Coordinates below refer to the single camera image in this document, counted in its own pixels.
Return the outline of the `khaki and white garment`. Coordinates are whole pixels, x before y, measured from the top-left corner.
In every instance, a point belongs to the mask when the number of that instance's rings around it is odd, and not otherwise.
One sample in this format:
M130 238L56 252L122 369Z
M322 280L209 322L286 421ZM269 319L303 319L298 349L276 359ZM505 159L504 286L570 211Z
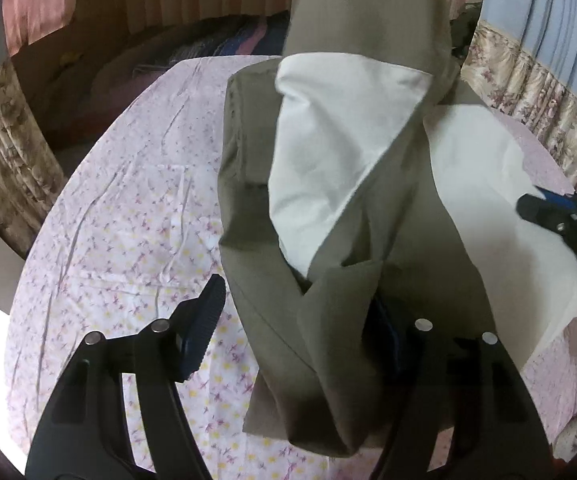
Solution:
M374 299L523 366L577 317L577 261L523 221L505 125L458 78L445 0L298 0L282 58L229 81L221 261L259 366L244 429L322 455L382 444Z

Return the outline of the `dark clothes pile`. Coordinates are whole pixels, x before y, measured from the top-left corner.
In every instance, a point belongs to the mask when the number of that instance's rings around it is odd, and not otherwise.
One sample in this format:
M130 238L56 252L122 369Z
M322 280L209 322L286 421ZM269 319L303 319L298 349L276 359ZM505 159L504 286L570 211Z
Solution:
M450 21L451 44L453 50L451 54L463 62L467 57L477 22L481 14L479 3L465 3L454 20Z

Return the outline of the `blue floral curtain right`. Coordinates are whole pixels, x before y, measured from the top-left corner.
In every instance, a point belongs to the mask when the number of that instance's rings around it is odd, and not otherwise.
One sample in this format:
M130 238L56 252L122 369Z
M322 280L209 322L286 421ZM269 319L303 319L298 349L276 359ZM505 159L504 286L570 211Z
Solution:
M577 188L577 0L483 0L461 75Z

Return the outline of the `pink floral bed sheet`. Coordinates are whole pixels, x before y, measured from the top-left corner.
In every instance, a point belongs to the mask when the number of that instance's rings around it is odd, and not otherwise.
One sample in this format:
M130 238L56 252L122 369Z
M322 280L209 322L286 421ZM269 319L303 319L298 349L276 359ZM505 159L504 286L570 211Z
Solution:
M5 353L11 459L26 462L41 413L86 333L131 335L196 296L221 269L217 197L224 92L248 56L193 58L147 87L58 196L20 277ZM217 479L364 479L366 450L334 460L243 431L257 364L227 304L180 396Z

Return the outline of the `brown wooden headboard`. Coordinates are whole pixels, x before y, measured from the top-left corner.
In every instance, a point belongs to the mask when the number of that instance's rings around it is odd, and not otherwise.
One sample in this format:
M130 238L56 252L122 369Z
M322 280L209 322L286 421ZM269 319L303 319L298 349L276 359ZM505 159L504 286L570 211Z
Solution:
M40 129L63 127L107 63L164 30L151 26L130 32L126 14L112 11L72 21L20 48L12 62Z

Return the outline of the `blue pink striped blanket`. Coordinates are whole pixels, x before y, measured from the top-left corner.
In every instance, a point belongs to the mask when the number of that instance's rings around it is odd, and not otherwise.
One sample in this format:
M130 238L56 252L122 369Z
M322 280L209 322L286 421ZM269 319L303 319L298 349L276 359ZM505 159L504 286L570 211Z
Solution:
M162 74L190 58L234 55L280 55L291 14L281 11L268 16L232 14L205 18L192 25L189 35L178 35L170 46L136 64L132 76Z

